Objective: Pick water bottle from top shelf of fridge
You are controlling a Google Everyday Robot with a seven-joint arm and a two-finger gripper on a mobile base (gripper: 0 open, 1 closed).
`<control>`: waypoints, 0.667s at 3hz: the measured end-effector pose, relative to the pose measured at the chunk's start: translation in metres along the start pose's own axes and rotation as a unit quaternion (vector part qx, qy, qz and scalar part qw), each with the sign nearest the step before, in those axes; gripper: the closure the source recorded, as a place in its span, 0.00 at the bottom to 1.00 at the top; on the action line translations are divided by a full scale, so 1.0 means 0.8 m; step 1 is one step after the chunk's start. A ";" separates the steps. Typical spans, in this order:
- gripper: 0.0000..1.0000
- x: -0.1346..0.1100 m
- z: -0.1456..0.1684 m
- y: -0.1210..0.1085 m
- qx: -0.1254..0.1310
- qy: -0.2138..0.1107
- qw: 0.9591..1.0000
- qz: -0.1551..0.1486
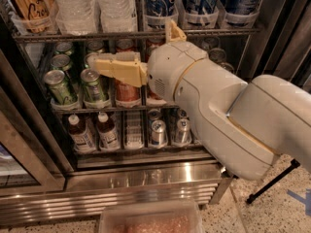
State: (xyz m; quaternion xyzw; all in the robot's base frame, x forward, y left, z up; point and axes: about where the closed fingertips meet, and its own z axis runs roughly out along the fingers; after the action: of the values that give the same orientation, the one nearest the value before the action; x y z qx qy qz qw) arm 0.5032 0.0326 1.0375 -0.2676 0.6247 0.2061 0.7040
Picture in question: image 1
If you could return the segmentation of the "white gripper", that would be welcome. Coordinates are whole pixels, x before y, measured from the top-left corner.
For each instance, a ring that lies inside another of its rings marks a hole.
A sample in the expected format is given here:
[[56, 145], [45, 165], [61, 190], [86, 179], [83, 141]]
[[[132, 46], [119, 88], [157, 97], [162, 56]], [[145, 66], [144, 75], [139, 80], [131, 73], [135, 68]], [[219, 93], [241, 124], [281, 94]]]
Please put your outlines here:
[[194, 62], [206, 58], [207, 52], [191, 42], [182, 42], [187, 36], [173, 19], [165, 21], [165, 39], [167, 44], [152, 51], [148, 69], [140, 53], [134, 51], [93, 53], [90, 68], [135, 87], [148, 84], [153, 93], [173, 102], [177, 81]]

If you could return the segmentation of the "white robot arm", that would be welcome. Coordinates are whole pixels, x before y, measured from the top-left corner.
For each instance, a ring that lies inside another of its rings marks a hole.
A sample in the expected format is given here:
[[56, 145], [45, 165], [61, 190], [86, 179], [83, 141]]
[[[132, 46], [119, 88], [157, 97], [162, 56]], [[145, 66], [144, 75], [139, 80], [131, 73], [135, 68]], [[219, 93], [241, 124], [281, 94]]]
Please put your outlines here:
[[258, 180], [282, 154], [311, 172], [311, 95], [281, 78], [250, 83], [219, 66], [175, 24], [148, 62], [100, 54], [99, 74], [140, 87], [185, 110], [198, 141], [234, 175]]

